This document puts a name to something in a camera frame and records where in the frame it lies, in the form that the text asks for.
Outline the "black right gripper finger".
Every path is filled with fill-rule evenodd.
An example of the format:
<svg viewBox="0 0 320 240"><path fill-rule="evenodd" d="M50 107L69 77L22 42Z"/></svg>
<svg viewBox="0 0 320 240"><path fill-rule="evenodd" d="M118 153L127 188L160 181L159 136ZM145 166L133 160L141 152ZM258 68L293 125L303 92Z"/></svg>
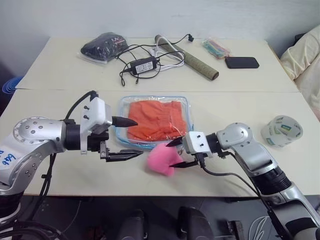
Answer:
<svg viewBox="0 0 320 240"><path fill-rule="evenodd" d="M191 161L191 162L179 162L179 163L175 163L170 165L171 168L189 168L189 167L193 167L197 165L197 161Z"/></svg>
<svg viewBox="0 0 320 240"><path fill-rule="evenodd" d="M183 136L177 137L175 139L173 139L172 141L170 141L166 147L176 147L176 146L180 146L183 144Z"/></svg>

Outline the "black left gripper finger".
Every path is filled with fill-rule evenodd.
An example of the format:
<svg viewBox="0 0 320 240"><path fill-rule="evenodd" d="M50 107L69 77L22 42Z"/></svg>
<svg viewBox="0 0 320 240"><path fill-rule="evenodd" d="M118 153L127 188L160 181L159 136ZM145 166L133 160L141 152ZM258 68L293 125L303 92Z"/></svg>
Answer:
<svg viewBox="0 0 320 240"><path fill-rule="evenodd" d="M135 149L122 149L119 152L109 152L105 158L106 162L122 162L142 155L144 152Z"/></svg>
<svg viewBox="0 0 320 240"><path fill-rule="evenodd" d="M132 127L137 126L138 123L126 117L112 116L112 125L115 127Z"/></svg>

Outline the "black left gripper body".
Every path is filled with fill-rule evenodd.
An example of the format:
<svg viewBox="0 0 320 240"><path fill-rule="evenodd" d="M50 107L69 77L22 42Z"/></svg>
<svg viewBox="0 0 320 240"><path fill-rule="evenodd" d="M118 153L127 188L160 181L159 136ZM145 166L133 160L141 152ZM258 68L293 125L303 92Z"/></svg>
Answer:
<svg viewBox="0 0 320 240"><path fill-rule="evenodd" d="M105 130L100 134L92 133L87 137L87 150L98 152L100 159L108 162L110 160L109 148L107 141L109 140L109 130Z"/></svg>

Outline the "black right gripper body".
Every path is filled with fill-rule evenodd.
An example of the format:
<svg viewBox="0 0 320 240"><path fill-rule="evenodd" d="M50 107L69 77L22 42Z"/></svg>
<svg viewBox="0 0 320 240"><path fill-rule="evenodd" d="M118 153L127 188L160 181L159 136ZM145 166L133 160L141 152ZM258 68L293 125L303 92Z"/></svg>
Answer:
<svg viewBox="0 0 320 240"><path fill-rule="evenodd" d="M183 145L178 147L178 155L186 163L197 162L195 156L187 152L186 148Z"/></svg>

